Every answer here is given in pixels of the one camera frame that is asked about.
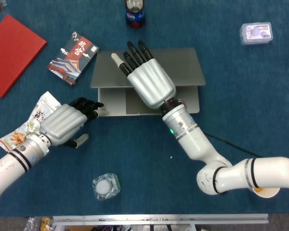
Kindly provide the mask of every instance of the black robot finger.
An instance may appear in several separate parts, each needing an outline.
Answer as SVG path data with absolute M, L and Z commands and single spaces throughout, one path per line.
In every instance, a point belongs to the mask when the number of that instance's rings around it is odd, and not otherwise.
M 77 104 L 79 104 L 85 100 L 87 100 L 87 99 L 84 97 L 79 97 L 79 98 L 73 100 L 72 102 L 70 102 L 68 105 L 70 105 L 71 107 L 75 107 Z
M 144 42 L 142 40 L 138 41 L 138 46 L 140 47 L 140 50 L 144 54 L 145 58 L 149 61 L 150 59 L 154 59 L 152 53 L 149 51 L 149 49 L 145 46 Z
M 125 64 L 125 62 L 116 54 L 112 53 L 111 58 L 115 63 L 117 64 L 118 68 L 126 75 L 128 76 L 131 73 L 131 70 L 129 67 Z
M 78 104 L 76 104 L 76 105 L 74 106 L 74 108 L 75 108 L 76 110 L 80 110 L 80 111 L 81 111 L 83 108 L 85 108 L 85 107 L 87 106 L 87 104 L 88 104 L 87 101 L 88 101 L 87 99 L 85 99 L 85 100 L 83 100 L 83 101 L 79 101 Z
M 98 107 L 104 107 L 104 104 L 103 103 L 100 103 L 100 102 L 96 102 L 95 103 L 95 106 L 98 108 Z
M 135 46 L 132 44 L 131 41 L 127 42 L 127 45 L 132 53 L 132 55 L 135 57 L 136 61 L 139 63 L 139 65 L 142 65 L 146 62 L 146 60 L 144 60 L 144 58 L 141 56 L 141 54 L 139 53 L 139 51 L 135 48 Z
M 134 61 L 134 59 L 130 56 L 130 54 L 128 54 L 127 51 L 123 53 L 123 56 L 124 56 L 124 59 L 126 60 L 126 62 L 132 68 L 132 70 L 135 70 L 136 68 L 139 67 L 139 65 Z
M 77 147 L 77 142 L 73 140 L 68 140 L 67 142 L 62 144 L 63 146 L 68 146 L 71 148 L 76 148 Z
M 95 104 L 95 102 L 91 101 L 90 103 L 86 104 L 86 106 L 84 108 L 82 108 L 80 111 L 81 113 L 83 113 L 85 116 L 88 117 L 88 115 L 93 112 L 94 110 L 96 110 L 98 107 Z
M 86 123 L 90 122 L 91 120 L 94 120 L 95 118 L 98 117 L 98 113 L 96 111 L 91 111 L 90 113 L 88 113 L 87 115 L 88 120 L 86 121 Z

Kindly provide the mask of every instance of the robot finger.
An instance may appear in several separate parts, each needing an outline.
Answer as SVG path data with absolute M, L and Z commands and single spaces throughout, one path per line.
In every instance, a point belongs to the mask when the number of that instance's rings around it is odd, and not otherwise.
M 98 107 L 104 107 L 104 104 L 103 104 L 103 103 L 100 103 L 100 102 L 96 102 L 95 105 L 96 105 L 97 108 L 98 108 Z
M 99 107 L 103 107 L 104 104 L 100 102 L 94 102 L 92 100 L 87 100 L 85 106 L 80 110 L 83 114 L 87 115 L 88 113 L 97 110 Z
M 131 73 L 130 68 L 125 64 L 125 62 L 116 54 L 112 53 L 111 58 L 115 61 L 117 64 L 118 68 L 126 75 L 129 76 Z
M 123 56 L 133 70 L 139 67 L 139 65 L 133 60 L 133 58 L 130 56 L 128 52 L 124 52 Z
M 134 45 L 132 44 L 131 41 L 127 42 L 127 45 L 132 53 L 132 55 L 135 57 L 135 59 L 137 60 L 137 62 L 139 63 L 139 65 L 142 65 L 143 63 L 146 62 L 146 60 L 144 60 L 144 58 L 141 56 L 141 54 L 139 53 L 139 51 L 134 47 Z
M 79 111 L 80 111 L 80 110 L 82 110 L 84 107 L 86 107 L 86 105 L 87 105 L 87 100 L 78 103 L 77 105 L 74 106 L 74 108 L 75 108 L 76 110 L 79 110 Z
M 152 53 L 149 51 L 149 49 L 145 46 L 144 42 L 142 40 L 138 41 L 138 46 L 140 47 L 140 50 L 144 54 L 145 58 L 149 61 L 150 59 L 154 59 Z
M 65 142 L 64 144 L 62 144 L 63 146 L 68 146 L 68 147 L 72 147 L 72 148 L 78 148 L 79 146 L 81 146 L 85 141 L 87 141 L 87 139 L 89 138 L 88 134 L 83 134 L 80 137 L 78 137 L 76 140 L 68 140 L 67 142 Z
M 87 116 L 88 120 L 85 122 L 85 124 L 90 122 L 91 120 L 94 120 L 95 118 L 97 118 L 98 113 L 96 111 L 92 111 L 92 112 L 89 112 L 86 116 Z
M 70 105 L 71 107 L 75 107 L 76 105 L 78 105 L 79 103 L 86 101 L 87 99 L 84 97 L 79 97 L 75 100 L 73 100 L 72 102 L 70 102 L 68 105 Z

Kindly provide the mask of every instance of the metal frame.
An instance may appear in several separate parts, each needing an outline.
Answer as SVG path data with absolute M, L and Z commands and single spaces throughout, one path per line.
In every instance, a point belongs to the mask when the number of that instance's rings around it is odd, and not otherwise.
M 162 225 L 162 224 L 267 224 L 268 214 L 137 214 L 96 216 L 55 216 L 57 226 L 65 225 Z

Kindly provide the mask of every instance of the book cover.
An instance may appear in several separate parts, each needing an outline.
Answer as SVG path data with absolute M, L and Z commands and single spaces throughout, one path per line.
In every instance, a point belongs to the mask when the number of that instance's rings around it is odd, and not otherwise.
M 74 85 L 98 51 L 99 47 L 73 32 L 66 45 L 50 62 L 48 69 L 70 85 Z
M 0 97 L 3 98 L 46 41 L 6 15 L 0 22 Z

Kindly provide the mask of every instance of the snack bag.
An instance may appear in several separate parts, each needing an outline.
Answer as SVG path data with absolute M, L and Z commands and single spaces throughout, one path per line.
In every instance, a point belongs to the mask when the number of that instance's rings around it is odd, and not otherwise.
M 6 151 L 10 151 L 24 142 L 28 133 L 35 132 L 39 135 L 40 123 L 60 106 L 61 104 L 48 91 L 44 93 L 34 107 L 27 122 L 10 134 L 0 138 L 0 147 Z

